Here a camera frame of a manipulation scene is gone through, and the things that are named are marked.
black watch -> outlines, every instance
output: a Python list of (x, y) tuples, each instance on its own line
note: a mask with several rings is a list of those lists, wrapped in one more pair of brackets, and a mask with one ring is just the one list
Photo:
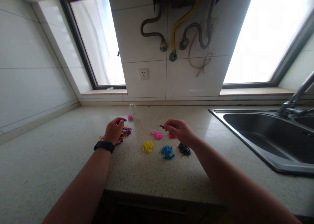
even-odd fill
[(111, 142), (107, 142), (107, 141), (98, 141), (97, 144), (94, 147), (94, 151), (97, 148), (104, 148), (105, 150), (108, 150), (110, 153), (113, 153), (114, 151), (114, 145)]

hand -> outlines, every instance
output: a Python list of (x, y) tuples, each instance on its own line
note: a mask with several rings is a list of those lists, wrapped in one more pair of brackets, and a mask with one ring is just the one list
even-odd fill
[(164, 128), (166, 131), (174, 134), (182, 144), (190, 148), (193, 148), (193, 146), (200, 140), (183, 120), (169, 119), (164, 124)]
[(124, 118), (115, 118), (106, 127), (106, 133), (102, 141), (111, 142), (115, 145), (121, 135), (124, 122), (127, 121)]

electrical outlet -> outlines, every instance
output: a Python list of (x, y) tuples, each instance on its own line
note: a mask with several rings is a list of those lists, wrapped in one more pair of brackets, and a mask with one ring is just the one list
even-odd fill
[(139, 70), (141, 80), (149, 80), (149, 70), (148, 68), (140, 68)]

sink basin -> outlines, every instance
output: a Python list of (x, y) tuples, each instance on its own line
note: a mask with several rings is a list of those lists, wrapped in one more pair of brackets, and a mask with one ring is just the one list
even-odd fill
[(304, 126), (314, 129), (314, 117), (294, 118), (294, 120)]
[(276, 172), (314, 175), (314, 117), (284, 119), (271, 110), (209, 111)]

small plastic bottle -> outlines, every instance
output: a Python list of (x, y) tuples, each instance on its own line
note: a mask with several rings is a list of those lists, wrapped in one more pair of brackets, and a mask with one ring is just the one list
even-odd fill
[(129, 109), (130, 109), (130, 115), (132, 115), (133, 119), (135, 119), (135, 117), (136, 117), (136, 111), (137, 111), (137, 109), (136, 109), (136, 104), (130, 103)]

